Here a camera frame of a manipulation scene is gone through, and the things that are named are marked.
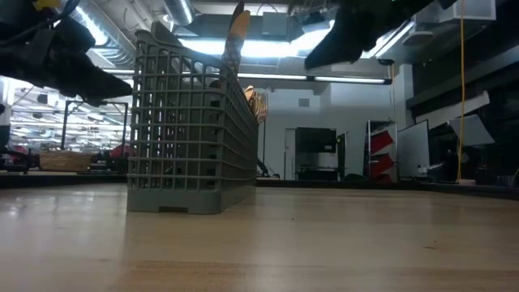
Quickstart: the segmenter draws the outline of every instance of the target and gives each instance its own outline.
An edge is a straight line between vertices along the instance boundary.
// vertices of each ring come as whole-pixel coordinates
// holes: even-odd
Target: plastic grid
[[[214,191],[255,181],[258,123],[220,60],[137,33],[128,187]],[[215,80],[220,87],[209,85]]]

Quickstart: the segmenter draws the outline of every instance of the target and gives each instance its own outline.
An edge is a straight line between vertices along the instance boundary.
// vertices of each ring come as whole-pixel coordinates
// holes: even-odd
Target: yellow cord
[[[461,0],[461,129],[457,158],[457,181],[461,180],[461,156],[463,154],[463,127],[465,119],[465,0]]]

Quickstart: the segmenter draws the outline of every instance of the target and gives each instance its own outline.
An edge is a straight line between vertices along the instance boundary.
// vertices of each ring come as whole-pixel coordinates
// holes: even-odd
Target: gray plastic basket
[[[233,72],[156,33],[137,37],[128,211],[221,213],[254,194],[258,123]]]

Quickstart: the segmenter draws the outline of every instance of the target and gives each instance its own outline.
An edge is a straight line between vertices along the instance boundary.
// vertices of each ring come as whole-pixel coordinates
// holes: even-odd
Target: wooden tabletop
[[[4,291],[514,291],[519,202],[260,188],[221,215],[126,213],[126,186],[0,190]]]

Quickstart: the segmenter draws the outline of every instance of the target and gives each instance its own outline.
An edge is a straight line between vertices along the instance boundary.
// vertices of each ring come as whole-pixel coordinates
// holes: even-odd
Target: fluorescent light
[[[286,41],[245,41],[242,56],[251,58],[284,58],[297,55]]]
[[[330,30],[332,29],[320,29],[314,32],[305,33],[297,39],[293,40],[290,43],[290,46],[292,47],[292,49],[296,51],[314,49],[330,32]]]
[[[354,77],[320,77],[316,76],[315,81],[336,82],[336,83],[358,83],[358,84],[384,84],[384,79],[354,78]]]
[[[225,40],[184,40],[182,44],[194,51],[210,55],[222,55],[225,50]],[[297,50],[286,41],[245,41],[242,56],[250,58],[284,58],[297,55]]]
[[[278,75],[278,74],[253,74],[253,73],[238,73],[238,78],[252,78],[252,79],[283,79],[283,80],[306,80],[307,77],[303,75]]]
[[[375,54],[375,57],[380,58],[388,49],[394,46],[411,28],[414,27],[414,21],[410,21],[393,39],[391,39],[380,51]]]
[[[28,138],[28,140],[31,140],[32,142],[55,142],[60,143],[61,140],[58,140],[56,138]]]
[[[133,75],[134,71],[131,69],[103,69],[106,73],[115,75]]]
[[[47,126],[47,127],[53,127],[57,129],[63,128],[63,124],[60,122],[19,122],[19,121],[12,121],[11,125],[20,125],[20,126]],[[114,130],[114,131],[121,131],[122,126],[119,125],[96,125],[95,123],[68,123],[66,125],[67,128],[83,128],[83,127],[95,127],[99,129],[106,129],[106,130]]]
[[[114,70],[105,69],[108,73],[118,71],[125,75],[133,74],[133,70]],[[183,72],[183,74],[189,75],[190,72]],[[319,82],[335,82],[335,83],[357,83],[357,84],[384,84],[385,79],[370,79],[370,78],[356,78],[356,77],[327,77],[327,76],[310,76],[307,78],[305,75],[281,75],[281,74],[255,74],[255,73],[238,73],[238,78],[246,79],[278,79],[278,80],[300,80],[306,81],[319,81]]]
[[[32,133],[32,131],[27,128],[13,129],[13,131],[17,131],[17,132],[25,133],[25,134]]]
[[[105,117],[100,114],[87,114],[87,118],[95,119],[96,121],[102,122]]]
[[[214,5],[214,2],[193,2],[197,11],[204,15],[232,15],[236,3],[224,3],[222,1]],[[289,6],[286,4],[273,4],[275,8],[261,3],[246,3],[245,10],[249,10],[251,15],[263,15],[264,12],[286,13]]]
[[[108,37],[104,32],[93,22],[93,20],[88,16],[87,13],[81,9],[81,7],[76,7],[75,10],[83,17],[85,27],[88,28],[92,36],[96,39],[96,45],[104,45],[108,41]]]
[[[91,110],[90,109],[87,109],[86,107],[80,105],[78,106],[78,110],[81,110],[82,112],[85,112],[85,113],[90,113]]]

